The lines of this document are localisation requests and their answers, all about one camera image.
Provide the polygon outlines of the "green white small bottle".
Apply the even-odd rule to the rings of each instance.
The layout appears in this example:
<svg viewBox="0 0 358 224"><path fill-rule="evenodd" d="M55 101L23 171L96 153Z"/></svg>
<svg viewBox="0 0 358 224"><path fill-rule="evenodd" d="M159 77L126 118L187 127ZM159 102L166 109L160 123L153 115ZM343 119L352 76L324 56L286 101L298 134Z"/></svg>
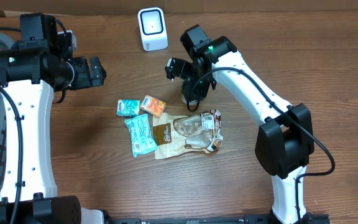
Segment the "green white small bottle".
<svg viewBox="0 0 358 224"><path fill-rule="evenodd" d="M182 95L181 100L184 104L189 104L190 106L196 106L198 103L197 96L195 94Z"/></svg>

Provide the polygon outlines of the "teal Kleenex tissue pack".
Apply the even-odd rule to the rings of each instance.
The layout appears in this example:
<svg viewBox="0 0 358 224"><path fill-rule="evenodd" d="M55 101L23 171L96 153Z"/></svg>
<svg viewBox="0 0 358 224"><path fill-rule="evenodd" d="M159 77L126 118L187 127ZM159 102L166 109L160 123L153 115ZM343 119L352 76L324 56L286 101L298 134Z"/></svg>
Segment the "teal Kleenex tissue pack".
<svg viewBox="0 0 358 224"><path fill-rule="evenodd" d="M118 100L116 114L121 117L135 117L140 113L139 100Z"/></svg>

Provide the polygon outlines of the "orange Kleenex tissue pack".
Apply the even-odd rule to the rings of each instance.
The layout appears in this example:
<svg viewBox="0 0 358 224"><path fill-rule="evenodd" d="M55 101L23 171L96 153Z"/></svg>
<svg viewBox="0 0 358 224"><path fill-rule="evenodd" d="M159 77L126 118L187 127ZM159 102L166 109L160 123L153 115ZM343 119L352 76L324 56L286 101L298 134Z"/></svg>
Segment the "orange Kleenex tissue pack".
<svg viewBox="0 0 358 224"><path fill-rule="evenodd" d="M145 95L144 100L140 104L140 108L142 110L157 117L161 117L166 107L166 102L154 98L150 95Z"/></svg>

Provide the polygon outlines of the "beige snack pouch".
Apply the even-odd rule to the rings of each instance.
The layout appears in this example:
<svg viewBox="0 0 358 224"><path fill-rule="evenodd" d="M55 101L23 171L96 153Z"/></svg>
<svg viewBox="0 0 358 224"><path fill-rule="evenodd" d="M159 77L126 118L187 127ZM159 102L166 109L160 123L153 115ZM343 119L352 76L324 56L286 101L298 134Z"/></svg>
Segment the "beige snack pouch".
<svg viewBox="0 0 358 224"><path fill-rule="evenodd" d="M152 124L152 134L157 144L156 160L187 152L212 153L223 143L219 110L208 110L192 116L162 113L159 117L153 117Z"/></svg>

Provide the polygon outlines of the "teal wipes packet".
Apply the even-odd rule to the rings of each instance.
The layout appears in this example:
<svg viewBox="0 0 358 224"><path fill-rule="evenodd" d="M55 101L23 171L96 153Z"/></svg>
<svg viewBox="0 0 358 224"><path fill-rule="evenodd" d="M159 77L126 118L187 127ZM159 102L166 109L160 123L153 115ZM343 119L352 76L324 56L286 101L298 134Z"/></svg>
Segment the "teal wipes packet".
<svg viewBox="0 0 358 224"><path fill-rule="evenodd" d="M131 136L132 154L135 158L138 155L148 154L157 150L157 144L152 136L148 114L125 119L124 124L128 128Z"/></svg>

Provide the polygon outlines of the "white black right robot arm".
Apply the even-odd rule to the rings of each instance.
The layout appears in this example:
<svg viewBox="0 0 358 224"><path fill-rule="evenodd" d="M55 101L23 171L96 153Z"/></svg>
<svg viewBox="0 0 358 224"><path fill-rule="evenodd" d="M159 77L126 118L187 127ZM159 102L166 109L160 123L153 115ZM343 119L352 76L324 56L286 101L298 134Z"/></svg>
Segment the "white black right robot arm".
<svg viewBox="0 0 358 224"><path fill-rule="evenodd" d="M303 203L303 181L310 154L319 146L335 161L326 147L313 136L311 113L293 106L273 92L246 64L237 47L225 36L211 40L199 25L187 29L180 41L190 56L186 61L171 58L165 72L168 79L183 80L181 93L188 111L198 109L209 89L221 84L250 114L258 127L255 155L272 177L273 206L268 214L242 218L209 218L205 223L329 223L328 215L312 214Z"/></svg>

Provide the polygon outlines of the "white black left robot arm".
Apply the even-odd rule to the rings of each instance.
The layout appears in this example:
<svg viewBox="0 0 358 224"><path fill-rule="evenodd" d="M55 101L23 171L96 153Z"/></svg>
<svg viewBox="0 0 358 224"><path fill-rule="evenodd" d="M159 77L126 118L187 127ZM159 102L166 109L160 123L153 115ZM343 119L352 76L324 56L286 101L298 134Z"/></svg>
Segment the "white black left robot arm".
<svg viewBox="0 0 358 224"><path fill-rule="evenodd" d="M104 210L76 196L58 196L50 150L50 113L57 92L102 86L99 58L74 57L76 40L42 13L20 16L21 39L0 52L0 93L6 114L6 171L0 223L109 223Z"/></svg>

